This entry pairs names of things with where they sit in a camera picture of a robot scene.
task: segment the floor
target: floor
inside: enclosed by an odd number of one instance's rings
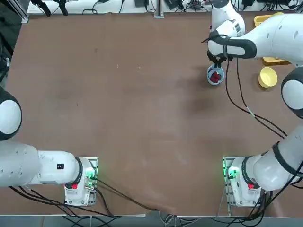
[[[5,18],[5,23],[0,22],[1,32],[14,47],[18,38],[18,33],[21,27],[20,18],[8,10],[5,6],[0,4],[0,16]],[[220,221],[229,221],[227,218],[218,218]],[[71,227],[72,223],[62,218],[61,216],[2,216],[0,217],[1,227]],[[100,225],[100,221],[92,219],[82,220],[79,224],[85,227],[95,227]],[[259,224],[259,227],[296,227],[302,226],[303,219],[298,218],[264,218]],[[164,224],[159,218],[157,212],[151,212],[146,217],[123,217],[115,220],[109,225],[110,227],[162,227]],[[210,218],[201,218],[198,222],[193,223],[192,227],[199,226],[213,226],[223,227],[226,224],[214,222]]]
[[[230,221],[227,218],[218,218],[221,221]],[[2,227],[71,227],[73,223],[65,220],[60,216],[16,216],[16,217],[0,217],[0,223]],[[82,226],[85,227],[96,227],[102,224],[100,221],[95,219],[92,220],[90,225],[90,219],[85,219],[79,222]],[[264,218],[263,221],[259,224],[259,227],[299,227],[302,226],[303,219],[296,218]],[[163,227],[164,224],[160,221],[157,212],[152,212],[147,214],[146,217],[123,217],[118,220],[113,221],[109,224],[110,227]],[[167,225],[168,227],[173,227],[174,223]],[[224,227],[226,224],[221,224],[214,222],[210,218],[201,218],[198,222],[190,225],[191,227]]]

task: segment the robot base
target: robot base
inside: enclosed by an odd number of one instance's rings
[[[231,187],[226,192],[228,195],[233,195],[232,199],[228,198],[227,201],[232,206],[254,207],[260,198],[261,188],[251,188],[251,185],[245,182],[241,170],[243,160],[244,157],[223,158],[224,176],[227,177],[225,177],[225,185],[228,187],[227,182],[230,181]]]
[[[64,187],[65,203],[73,206],[91,206],[96,204],[96,180],[98,174],[97,157],[79,157],[83,170],[82,177],[78,184],[71,187]]]

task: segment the yellow bowl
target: yellow bowl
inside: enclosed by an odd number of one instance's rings
[[[264,88],[269,88],[278,82],[276,72],[270,67],[264,67],[258,77],[259,84]]]

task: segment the yellow object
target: yellow object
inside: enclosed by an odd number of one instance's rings
[[[264,67],[258,77],[259,84],[264,88],[269,88],[278,82],[276,72],[270,67]]]
[[[256,16],[254,18],[254,22],[255,22],[255,27],[257,27],[258,25],[260,25],[262,22],[264,22],[265,20],[267,20],[268,18],[275,16],[275,15],[280,15],[283,14],[282,12],[277,12],[273,15],[263,15],[263,16]],[[263,62],[265,65],[287,65],[290,64],[288,61],[284,61],[278,58],[263,58]]]

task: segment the red object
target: red object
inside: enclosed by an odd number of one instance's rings
[[[213,74],[210,76],[210,81],[213,83],[218,83],[220,78],[221,78],[221,76],[219,73],[213,72]]]

